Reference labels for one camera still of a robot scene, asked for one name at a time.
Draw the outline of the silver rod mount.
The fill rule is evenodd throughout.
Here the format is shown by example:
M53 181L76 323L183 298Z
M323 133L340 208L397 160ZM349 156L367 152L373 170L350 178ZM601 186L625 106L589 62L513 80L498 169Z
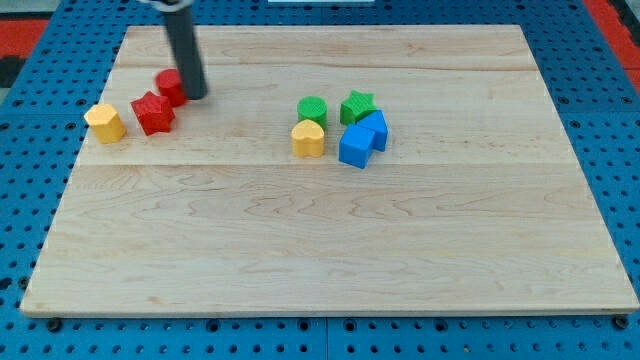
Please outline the silver rod mount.
M190 7L194 0L138 0L161 12L177 12Z

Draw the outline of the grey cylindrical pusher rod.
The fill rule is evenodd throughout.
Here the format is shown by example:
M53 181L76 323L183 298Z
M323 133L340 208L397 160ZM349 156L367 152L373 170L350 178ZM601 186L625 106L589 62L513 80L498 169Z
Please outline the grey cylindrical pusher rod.
M163 13L184 94L189 100L203 99L208 94L208 85L197 44L191 4L168 3Z

